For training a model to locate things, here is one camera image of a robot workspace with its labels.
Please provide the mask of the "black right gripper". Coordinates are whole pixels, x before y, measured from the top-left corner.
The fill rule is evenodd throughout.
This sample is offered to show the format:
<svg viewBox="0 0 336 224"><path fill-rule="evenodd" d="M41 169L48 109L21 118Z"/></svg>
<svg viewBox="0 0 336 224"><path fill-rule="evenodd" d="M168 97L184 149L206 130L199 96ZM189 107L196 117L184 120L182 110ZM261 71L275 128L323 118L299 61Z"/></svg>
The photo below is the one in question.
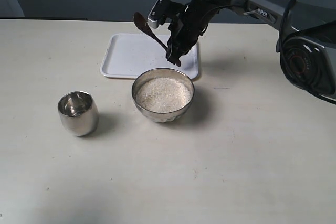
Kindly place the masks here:
<svg viewBox="0 0 336 224"><path fill-rule="evenodd" d="M170 25L171 36L167 41L166 59L180 63L197 44L198 37L221 6L230 6L231 0L191 0L186 10Z"/></svg>

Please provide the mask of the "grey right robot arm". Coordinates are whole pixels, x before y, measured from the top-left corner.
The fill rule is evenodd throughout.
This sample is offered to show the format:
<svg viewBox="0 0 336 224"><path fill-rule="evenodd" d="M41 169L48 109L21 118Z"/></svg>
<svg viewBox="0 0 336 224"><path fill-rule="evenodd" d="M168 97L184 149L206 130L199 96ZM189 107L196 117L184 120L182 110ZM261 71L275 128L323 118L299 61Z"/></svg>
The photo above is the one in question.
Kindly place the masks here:
<svg viewBox="0 0 336 224"><path fill-rule="evenodd" d="M276 51L287 80L325 102L335 104L335 11L297 0L191 0L175 12L169 30L167 60L179 66L221 10L264 21L278 31Z"/></svg>

